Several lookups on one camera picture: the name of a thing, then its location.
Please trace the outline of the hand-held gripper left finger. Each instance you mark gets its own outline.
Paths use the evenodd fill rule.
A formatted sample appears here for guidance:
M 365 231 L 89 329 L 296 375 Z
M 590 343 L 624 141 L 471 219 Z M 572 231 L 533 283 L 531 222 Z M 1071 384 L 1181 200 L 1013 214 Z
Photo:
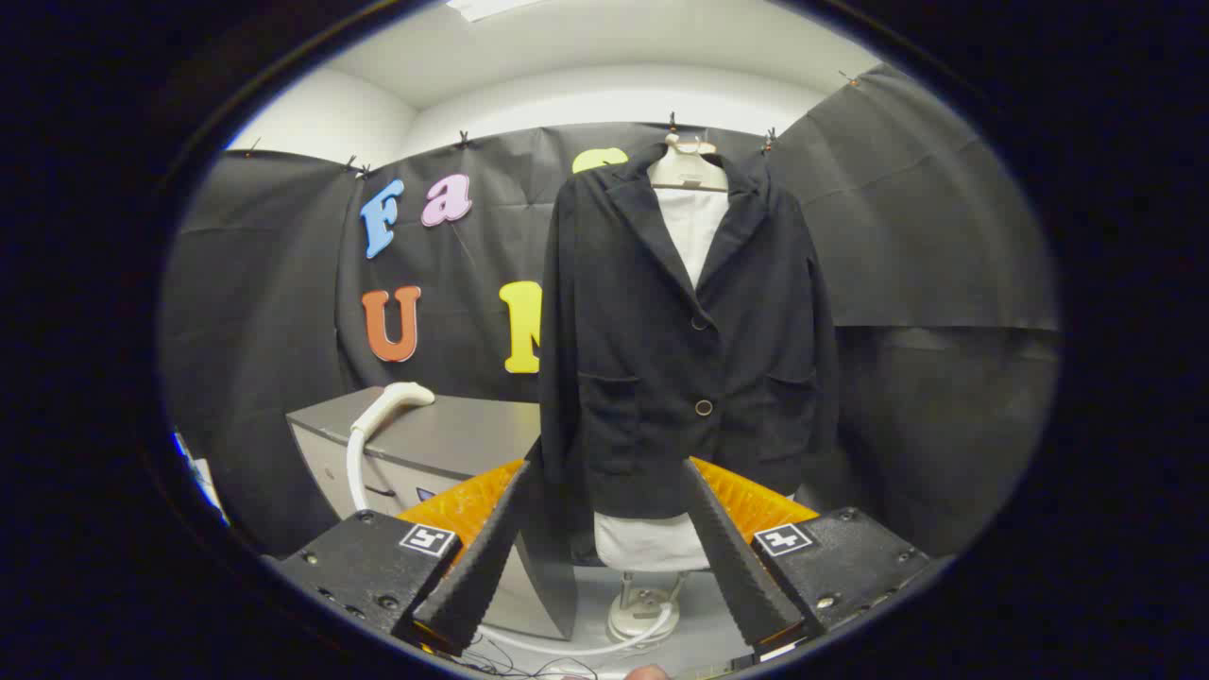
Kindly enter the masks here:
M 539 485 L 526 459 L 488 469 L 401 514 L 360 509 L 274 561 L 299 593 L 375 636 L 461 655 L 494 599 Z

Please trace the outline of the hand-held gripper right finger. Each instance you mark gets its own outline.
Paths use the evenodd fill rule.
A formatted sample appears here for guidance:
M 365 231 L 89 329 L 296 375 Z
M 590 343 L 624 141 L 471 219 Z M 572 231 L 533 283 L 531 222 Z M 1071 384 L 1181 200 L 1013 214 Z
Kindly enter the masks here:
M 708 569 L 756 655 L 868 620 L 932 567 L 863 509 L 821 513 L 695 457 L 682 462 L 681 478 Z

